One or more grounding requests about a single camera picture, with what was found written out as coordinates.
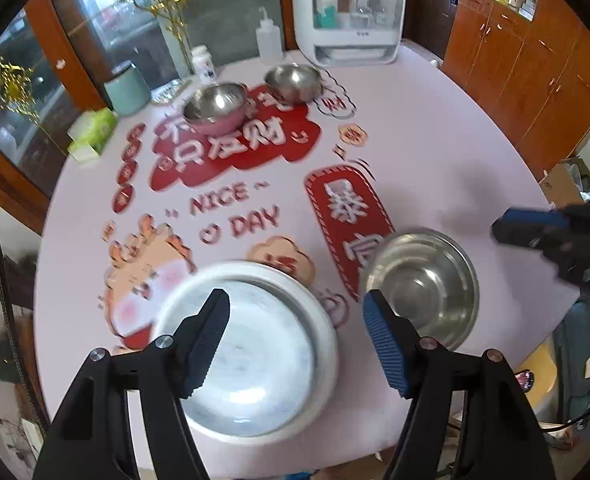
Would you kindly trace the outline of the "large steel bowl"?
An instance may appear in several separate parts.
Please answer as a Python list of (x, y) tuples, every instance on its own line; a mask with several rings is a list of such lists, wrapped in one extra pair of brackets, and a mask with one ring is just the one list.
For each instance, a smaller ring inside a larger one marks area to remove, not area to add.
[(384, 238), (360, 274), (360, 294), (379, 290), (422, 336), (458, 349), (475, 324), (479, 285), (472, 261), (444, 233), (413, 228)]

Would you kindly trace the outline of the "white marble plate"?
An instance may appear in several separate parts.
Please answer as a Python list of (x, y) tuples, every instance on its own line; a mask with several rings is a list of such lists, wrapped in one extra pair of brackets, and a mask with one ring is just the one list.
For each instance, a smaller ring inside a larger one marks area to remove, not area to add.
[(173, 333), (215, 288), (228, 294), (230, 318), (204, 384), (181, 403), (190, 428), (245, 446), (296, 436), (322, 413), (337, 381), (329, 316), (295, 278), (233, 260), (180, 284), (161, 304), (152, 334)]

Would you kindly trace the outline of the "steel bowl pink outside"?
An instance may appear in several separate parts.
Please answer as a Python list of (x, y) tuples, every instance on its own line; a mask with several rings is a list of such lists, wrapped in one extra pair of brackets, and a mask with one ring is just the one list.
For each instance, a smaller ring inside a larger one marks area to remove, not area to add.
[(182, 116), (202, 136), (225, 136), (246, 120), (248, 88), (236, 82), (218, 82), (195, 90), (184, 103)]

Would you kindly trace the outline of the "brown wooden cupboard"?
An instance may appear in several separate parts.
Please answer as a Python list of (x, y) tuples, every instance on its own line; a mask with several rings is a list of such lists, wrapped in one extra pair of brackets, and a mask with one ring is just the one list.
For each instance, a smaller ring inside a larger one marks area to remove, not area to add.
[(459, 0), (442, 69), (537, 179), (590, 130), (590, 32), (564, 0), (538, 0), (531, 20), (496, 0)]

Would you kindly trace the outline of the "small steel bowl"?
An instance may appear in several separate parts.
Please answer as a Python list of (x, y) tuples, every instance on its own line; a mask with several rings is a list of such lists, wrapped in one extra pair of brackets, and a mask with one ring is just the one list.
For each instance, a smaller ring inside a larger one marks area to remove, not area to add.
[(322, 93), (322, 76), (316, 68), (297, 63), (268, 70), (263, 81), (271, 96), (281, 104), (309, 103)]

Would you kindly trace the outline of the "white sterilizer appliance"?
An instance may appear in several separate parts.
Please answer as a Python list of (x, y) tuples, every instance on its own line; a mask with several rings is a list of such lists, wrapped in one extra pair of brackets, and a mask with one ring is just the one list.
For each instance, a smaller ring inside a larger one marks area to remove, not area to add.
[(406, 0), (293, 0), (294, 34), (316, 66), (395, 61)]

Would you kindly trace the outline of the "green tissue pack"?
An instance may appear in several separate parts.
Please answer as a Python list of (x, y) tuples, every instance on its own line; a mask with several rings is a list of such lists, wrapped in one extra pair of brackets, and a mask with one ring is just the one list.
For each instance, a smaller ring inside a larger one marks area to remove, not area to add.
[(99, 158), (116, 125), (117, 116), (107, 107), (83, 112), (68, 129), (68, 154), (79, 164)]

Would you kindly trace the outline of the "translucent squeeze bottle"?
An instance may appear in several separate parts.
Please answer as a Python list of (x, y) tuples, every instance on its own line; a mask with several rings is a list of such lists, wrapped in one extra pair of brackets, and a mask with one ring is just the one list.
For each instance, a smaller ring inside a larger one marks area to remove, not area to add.
[(258, 11), (260, 20), (256, 28), (256, 40), (259, 57), (267, 65), (278, 64), (283, 58), (281, 29), (269, 18), (263, 6)]

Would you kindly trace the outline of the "mint green canister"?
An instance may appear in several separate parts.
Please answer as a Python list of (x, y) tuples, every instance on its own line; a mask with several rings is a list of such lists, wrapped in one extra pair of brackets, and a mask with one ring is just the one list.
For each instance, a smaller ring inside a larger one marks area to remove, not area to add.
[(136, 114), (151, 101), (151, 89), (138, 67), (127, 60), (112, 69), (104, 84), (112, 109), (120, 117)]

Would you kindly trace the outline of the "foil blister pack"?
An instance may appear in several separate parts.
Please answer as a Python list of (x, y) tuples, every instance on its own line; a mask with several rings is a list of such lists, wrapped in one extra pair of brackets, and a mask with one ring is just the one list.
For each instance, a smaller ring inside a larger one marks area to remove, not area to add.
[(168, 81), (167, 84), (151, 91), (152, 103), (161, 106), (173, 103), (176, 97), (190, 86), (191, 82), (190, 78), (176, 78)]

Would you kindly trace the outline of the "white pill bottle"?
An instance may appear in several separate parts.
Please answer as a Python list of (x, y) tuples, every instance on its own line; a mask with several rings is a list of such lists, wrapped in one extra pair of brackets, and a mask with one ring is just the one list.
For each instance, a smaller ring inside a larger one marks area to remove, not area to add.
[(213, 59), (204, 44), (191, 49), (191, 63), (194, 73), (202, 84), (211, 84), (217, 79)]

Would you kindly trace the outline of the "wooden glass cabinet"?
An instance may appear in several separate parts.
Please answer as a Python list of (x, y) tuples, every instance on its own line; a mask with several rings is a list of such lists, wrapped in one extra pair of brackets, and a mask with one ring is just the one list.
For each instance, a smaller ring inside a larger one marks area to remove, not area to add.
[(193, 47), (227, 64), (257, 53), (261, 11), (292, 36), (286, 0), (0, 0), (0, 208), (40, 233), (68, 156), (68, 128), (113, 105), (132, 64), (169, 96), (192, 78)]

